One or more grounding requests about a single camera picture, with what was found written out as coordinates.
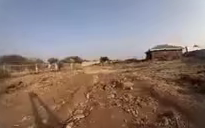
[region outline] brick building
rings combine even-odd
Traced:
[[[146,52],[147,60],[175,60],[182,57],[183,47],[173,45],[157,45]]]

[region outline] dirt ground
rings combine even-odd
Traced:
[[[0,80],[0,128],[205,127],[205,63],[91,66]]]

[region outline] distant building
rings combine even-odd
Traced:
[[[183,47],[173,45],[157,45],[146,52],[147,60],[175,60],[182,57]]]

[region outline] stone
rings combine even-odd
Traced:
[[[82,118],[85,118],[85,115],[79,114],[79,115],[76,115],[76,116],[73,117],[74,120],[80,120]]]
[[[66,128],[72,128],[73,125],[74,125],[74,123],[73,123],[73,122],[70,122],[70,123],[68,123],[68,124],[66,125]]]
[[[134,83],[132,83],[132,82],[124,82],[123,83],[123,89],[126,89],[126,90],[133,90],[133,86],[134,86]]]

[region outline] rock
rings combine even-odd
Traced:
[[[123,83],[123,89],[126,90],[133,90],[134,84],[132,82],[124,82]]]
[[[74,123],[73,123],[73,122],[68,123],[68,124],[66,125],[66,128],[72,128],[72,127],[73,127],[73,125],[74,125]]]
[[[79,115],[79,114],[83,114],[83,113],[84,113],[84,110],[79,109],[79,110],[76,110],[74,112],[74,115]]]
[[[109,98],[109,99],[113,99],[113,98],[115,98],[115,94],[110,94],[110,95],[108,95],[107,98]]]
[[[79,115],[76,115],[76,116],[73,117],[74,120],[80,120],[82,118],[85,118],[85,115],[79,114]]]
[[[90,99],[90,93],[86,94],[86,99]]]

